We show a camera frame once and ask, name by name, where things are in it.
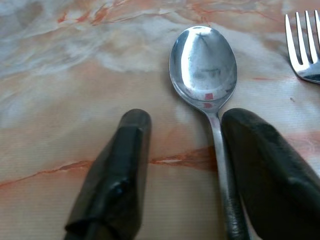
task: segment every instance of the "spoon bowl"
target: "spoon bowl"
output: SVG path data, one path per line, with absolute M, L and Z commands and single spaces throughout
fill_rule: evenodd
M 206 114 L 210 121 L 227 238 L 249 240 L 249 230 L 218 118 L 219 109 L 236 88 L 235 55 L 217 30 L 193 26 L 183 31 L 175 41 L 169 59 L 169 73 L 177 93 L 188 104 Z
M 237 83 L 230 45 L 217 30 L 206 26 L 181 33 L 171 51 L 169 73 L 175 90 L 202 112 L 219 110 Z

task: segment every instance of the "metal spoon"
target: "metal spoon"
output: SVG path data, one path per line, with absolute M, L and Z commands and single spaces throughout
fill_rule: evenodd
M 177 93 L 210 120 L 227 239 L 248 240 L 250 235 L 218 118 L 219 109 L 231 97 L 237 83 L 234 53 L 217 30 L 193 26 L 176 40 L 169 72 Z

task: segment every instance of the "fork tine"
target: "fork tine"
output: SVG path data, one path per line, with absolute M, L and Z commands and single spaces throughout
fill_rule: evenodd
M 307 57 L 304 37 L 302 35 L 300 18 L 299 18 L 298 12 L 295 13 L 295 19 L 296 19 L 296 30 L 298 32 L 298 41 L 299 41 L 299 49 L 300 49 L 300 56 L 301 56 L 302 64 L 307 64 L 308 57 Z
M 286 35 L 286 45 L 288 47 L 289 59 L 292 66 L 298 66 L 300 63 L 298 62 L 294 39 L 292 37 L 290 22 L 288 14 L 285 15 L 285 35 Z
M 313 63 L 316 63 L 318 61 L 318 56 L 317 56 L 317 51 L 315 47 L 314 37 L 311 30 L 308 11 L 305 11 L 305 22 L 306 22 L 306 29 L 308 34 L 308 42 L 309 42 L 311 59 Z
M 316 23 L 316 32 L 318 35 L 319 47 L 320 47 L 320 20 L 319 20 L 319 15 L 317 10 L 314 10 L 314 18 Z

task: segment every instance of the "fork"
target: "fork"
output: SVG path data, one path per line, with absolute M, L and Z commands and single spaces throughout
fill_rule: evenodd
M 307 56 L 298 12 L 295 13 L 295 18 L 296 18 L 296 29 L 297 29 L 298 42 L 299 42 L 299 51 L 300 51 L 302 64 L 300 64 L 298 61 L 294 40 L 292 37 L 289 17 L 288 17 L 288 14 L 286 14 L 285 15 L 285 34 L 286 34 L 286 44 L 288 47 L 291 66 L 294 72 L 301 79 L 312 82 L 312 83 L 320 84 L 320 59 L 319 59 L 319 53 L 317 53 L 317 49 L 315 46 L 315 41 L 312 34 L 308 11 L 305 11 L 305 22 L 306 22 L 306 31 L 307 31 L 309 52 L 310 52 L 310 58 L 311 58 L 310 60 Z M 320 47 L 320 20 L 319 20 L 319 15 L 317 10 L 314 11 L 314 18 L 316 23 L 318 44 Z

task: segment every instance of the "tabletop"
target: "tabletop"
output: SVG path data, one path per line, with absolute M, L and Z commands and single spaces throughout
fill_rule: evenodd
M 89 167 L 134 108 L 152 118 L 136 239 L 223 239 L 209 122 L 168 72 L 176 38 L 195 25 L 218 30 L 236 57 L 238 84 L 220 114 L 255 112 L 320 174 L 320 87 L 292 71 L 284 25 L 317 3 L 2 0 L 0 239 L 62 239 Z

